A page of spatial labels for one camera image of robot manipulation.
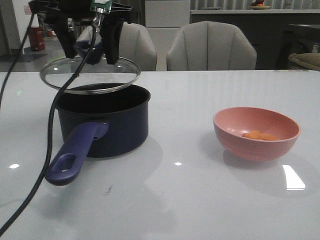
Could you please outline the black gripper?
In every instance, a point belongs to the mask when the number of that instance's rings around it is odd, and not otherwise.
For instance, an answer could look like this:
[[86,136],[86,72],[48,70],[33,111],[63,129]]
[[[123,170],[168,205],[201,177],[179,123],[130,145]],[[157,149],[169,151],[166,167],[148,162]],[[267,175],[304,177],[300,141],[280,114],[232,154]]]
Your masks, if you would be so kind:
[[133,7],[112,0],[31,0],[28,3],[33,14],[44,14],[44,22],[55,32],[65,57],[73,59],[75,36],[69,32],[68,19],[77,22],[92,21],[101,14],[106,19],[100,28],[102,48],[108,64],[119,59],[120,37],[124,21],[132,23]]

